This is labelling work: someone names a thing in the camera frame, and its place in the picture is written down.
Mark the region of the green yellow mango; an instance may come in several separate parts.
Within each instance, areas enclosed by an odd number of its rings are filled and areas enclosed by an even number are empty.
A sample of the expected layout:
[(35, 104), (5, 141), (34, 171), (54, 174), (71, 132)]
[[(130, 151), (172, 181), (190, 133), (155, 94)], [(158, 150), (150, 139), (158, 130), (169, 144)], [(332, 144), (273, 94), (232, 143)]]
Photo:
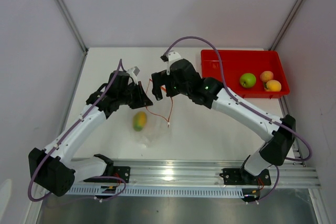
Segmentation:
[(132, 119), (132, 127), (136, 132), (142, 131), (147, 124), (147, 115), (145, 112), (137, 112)]

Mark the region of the clear zip bag orange zipper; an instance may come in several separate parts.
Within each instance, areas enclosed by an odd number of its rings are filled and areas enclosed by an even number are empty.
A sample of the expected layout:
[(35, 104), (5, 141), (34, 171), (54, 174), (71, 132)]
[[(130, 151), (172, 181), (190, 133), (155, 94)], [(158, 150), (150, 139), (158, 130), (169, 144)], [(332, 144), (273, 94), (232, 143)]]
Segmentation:
[[(171, 127), (171, 118), (173, 112), (173, 99), (166, 96), (166, 88), (161, 87), (163, 99), (157, 101), (151, 93), (152, 79), (149, 79), (145, 92), (153, 101), (152, 106), (131, 110), (128, 113), (130, 132), (133, 140), (145, 147), (152, 147), (160, 142), (164, 137), (168, 136)], [(133, 116), (143, 111), (147, 115), (147, 124), (145, 128), (136, 132), (132, 127)]]

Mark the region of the green apple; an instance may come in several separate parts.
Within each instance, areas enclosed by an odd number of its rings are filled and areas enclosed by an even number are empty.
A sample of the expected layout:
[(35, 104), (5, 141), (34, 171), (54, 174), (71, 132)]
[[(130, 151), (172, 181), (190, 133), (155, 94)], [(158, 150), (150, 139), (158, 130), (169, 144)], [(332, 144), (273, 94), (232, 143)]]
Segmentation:
[(256, 84), (256, 77), (252, 73), (245, 73), (240, 76), (239, 83), (243, 88), (250, 89)]

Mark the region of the orange yellow peach with leaf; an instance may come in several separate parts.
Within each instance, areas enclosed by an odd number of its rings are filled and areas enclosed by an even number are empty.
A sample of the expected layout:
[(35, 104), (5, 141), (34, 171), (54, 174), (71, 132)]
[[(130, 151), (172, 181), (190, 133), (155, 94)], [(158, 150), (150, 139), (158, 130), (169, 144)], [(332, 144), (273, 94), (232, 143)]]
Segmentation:
[(269, 80), (264, 83), (264, 89), (268, 92), (280, 92), (281, 88), (281, 83), (277, 80)]

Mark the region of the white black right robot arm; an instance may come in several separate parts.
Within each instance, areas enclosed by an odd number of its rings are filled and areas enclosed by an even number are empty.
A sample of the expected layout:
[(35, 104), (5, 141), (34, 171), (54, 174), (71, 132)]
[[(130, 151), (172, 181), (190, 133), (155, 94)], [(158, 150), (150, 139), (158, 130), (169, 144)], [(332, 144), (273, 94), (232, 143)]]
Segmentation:
[(253, 155), (244, 160), (240, 168), (239, 176), (244, 183), (251, 184), (266, 168), (284, 163), (295, 139), (296, 121), (293, 117), (268, 115), (233, 93), (219, 80), (202, 78), (186, 59), (175, 61), (169, 68), (155, 72), (151, 77), (152, 93), (157, 100), (163, 98), (161, 87), (165, 86), (168, 97), (183, 94), (197, 105), (230, 116), (264, 141)]

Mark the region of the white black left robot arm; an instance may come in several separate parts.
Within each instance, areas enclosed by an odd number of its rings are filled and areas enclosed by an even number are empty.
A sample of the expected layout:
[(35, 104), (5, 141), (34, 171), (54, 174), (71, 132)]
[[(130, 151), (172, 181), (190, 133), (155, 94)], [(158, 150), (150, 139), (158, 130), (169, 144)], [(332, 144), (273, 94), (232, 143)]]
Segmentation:
[(142, 84), (137, 80), (138, 67), (114, 71), (108, 83), (92, 93), (75, 123), (44, 149), (34, 148), (28, 155), (31, 181), (50, 193), (63, 196), (74, 183), (87, 180), (110, 181), (114, 176), (113, 161), (102, 154), (81, 161), (73, 156), (87, 137), (120, 106), (131, 109), (152, 106)]

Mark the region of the red plastic tray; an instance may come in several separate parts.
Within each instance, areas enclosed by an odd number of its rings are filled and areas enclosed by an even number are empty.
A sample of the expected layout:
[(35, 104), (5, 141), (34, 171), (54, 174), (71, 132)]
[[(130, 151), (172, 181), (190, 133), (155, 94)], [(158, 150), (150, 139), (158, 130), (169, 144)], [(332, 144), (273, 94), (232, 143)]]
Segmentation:
[[(220, 50), (219, 51), (226, 84), (232, 91), (243, 98), (279, 99), (290, 92), (285, 73), (278, 53), (275, 51), (258, 50)], [(279, 92), (266, 91), (260, 75), (271, 71), (274, 79), (281, 84)], [(242, 75), (251, 73), (256, 77), (252, 88), (244, 88), (239, 79)]]

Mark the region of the pink yellow peach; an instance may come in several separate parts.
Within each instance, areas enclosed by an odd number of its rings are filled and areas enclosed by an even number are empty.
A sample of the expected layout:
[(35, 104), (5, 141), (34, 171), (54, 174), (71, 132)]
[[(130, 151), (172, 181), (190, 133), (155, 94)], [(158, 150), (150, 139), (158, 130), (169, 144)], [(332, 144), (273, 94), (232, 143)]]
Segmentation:
[(264, 71), (260, 74), (260, 80), (264, 83), (267, 83), (273, 78), (274, 78), (274, 73), (272, 71)]

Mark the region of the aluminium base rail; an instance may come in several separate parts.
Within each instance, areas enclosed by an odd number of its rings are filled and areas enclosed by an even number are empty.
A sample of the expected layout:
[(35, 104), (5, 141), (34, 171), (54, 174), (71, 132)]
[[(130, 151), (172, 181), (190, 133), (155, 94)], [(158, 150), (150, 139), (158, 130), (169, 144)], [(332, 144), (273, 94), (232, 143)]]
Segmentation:
[(315, 168), (304, 167), (298, 163), (284, 163), (279, 169), (268, 168), (263, 183), (251, 185), (231, 185), (232, 175), (223, 175), (224, 168), (240, 168), (239, 162), (189, 162), (189, 161), (150, 161), (116, 160), (114, 166), (130, 167), (129, 185), (161, 187), (241, 187), (271, 188), (276, 179), (278, 188), (319, 188), (321, 186)]

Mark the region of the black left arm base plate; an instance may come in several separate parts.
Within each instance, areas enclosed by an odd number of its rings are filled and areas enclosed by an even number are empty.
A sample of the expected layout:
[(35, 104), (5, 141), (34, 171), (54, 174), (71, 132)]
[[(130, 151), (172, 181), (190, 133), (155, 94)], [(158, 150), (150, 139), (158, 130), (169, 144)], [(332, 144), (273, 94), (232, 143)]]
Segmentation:
[(118, 179), (113, 179), (111, 177), (119, 177), (123, 179), (126, 183), (129, 182), (131, 174), (131, 167), (129, 166), (114, 166), (113, 168), (108, 168), (103, 175), (99, 178), (89, 178), (84, 180), (86, 183), (122, 183)]

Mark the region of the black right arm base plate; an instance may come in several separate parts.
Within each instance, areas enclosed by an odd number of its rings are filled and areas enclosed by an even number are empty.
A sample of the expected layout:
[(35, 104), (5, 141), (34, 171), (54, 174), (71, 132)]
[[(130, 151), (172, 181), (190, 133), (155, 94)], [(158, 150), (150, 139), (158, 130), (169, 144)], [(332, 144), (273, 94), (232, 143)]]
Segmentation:
[(264, 169), (258, 176), (254, 176), (240, 168), (223, 168), (219, 176), (223, 179), (225, 185), (271, 185), (268, 169)]

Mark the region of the aluminium corner post left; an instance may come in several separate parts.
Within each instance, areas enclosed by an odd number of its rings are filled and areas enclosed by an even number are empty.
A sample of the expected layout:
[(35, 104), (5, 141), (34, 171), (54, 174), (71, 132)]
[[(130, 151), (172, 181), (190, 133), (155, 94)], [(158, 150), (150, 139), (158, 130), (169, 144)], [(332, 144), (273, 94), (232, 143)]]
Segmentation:
[(81, 51), (83, 53), (86, 53), (88, 51), (87, 46), (85, 45), (85, 42), (78, 30), (78, 27), (76, 25), (76, 23), (73, 20), (73, 17), (65, 3), (64, 0), (54, 0), (60, 13), (62, 14), (70, 32), (72, 33), (75, 41), (77, 42), (79, 48), (81, 49)]

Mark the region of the aluminium corner post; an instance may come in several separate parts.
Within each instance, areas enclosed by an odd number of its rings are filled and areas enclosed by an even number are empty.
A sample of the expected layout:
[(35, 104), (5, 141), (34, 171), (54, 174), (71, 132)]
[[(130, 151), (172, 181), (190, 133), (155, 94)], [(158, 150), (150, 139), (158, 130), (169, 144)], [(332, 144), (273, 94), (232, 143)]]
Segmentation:
[(292, 8), (290, 9), (288, 15), (286, 16), (285, 21), (282, 23), (280, 30), (277, 32), (274, 40), (272, 41), (270, 47), (268, 48), (269, 51), (274, 51), (280, 45), (281, 41), (285, 37), (288, 29), (290, 28), (291, 24), (293, 23), (294, 19), (298, 15), (300, 9), (304, 5), (306, 0), (295, 0)]
[(77, 42), (79, 48), (81, 49), (81, 51), (83, 53), (86, 53), (88, 51), (87, 46), (85, 45), (85, 42), (78, 30), (78, 27), (76, 25), (76, 23), (73, 20), (73, 17), (65, 3), (64, 0), (54, 0), (60, 13), (62, 14), (70, 32), (72, 33), (75, 41)]

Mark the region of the aluminium corner post right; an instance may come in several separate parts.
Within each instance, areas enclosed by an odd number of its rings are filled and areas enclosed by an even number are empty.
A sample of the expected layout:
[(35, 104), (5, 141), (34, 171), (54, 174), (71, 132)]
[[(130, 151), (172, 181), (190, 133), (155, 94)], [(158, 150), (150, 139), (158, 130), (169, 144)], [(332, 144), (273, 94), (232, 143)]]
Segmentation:
[(290, 28), (291, 24), (293, 23), (294, 19), (298, 15), (300, 9), (304, 5), (306, 0), (295, 0), (292, 8), (290, 9), (288, 15), (286, 16), (285, 21), (282, 23), (280, 30), (277, 32), (274, 40), (272, 41), (270, 47), (268, 48), (269, 51), (274, 51), (280, 45), (281, 41), (285, 37), (288, 29)]

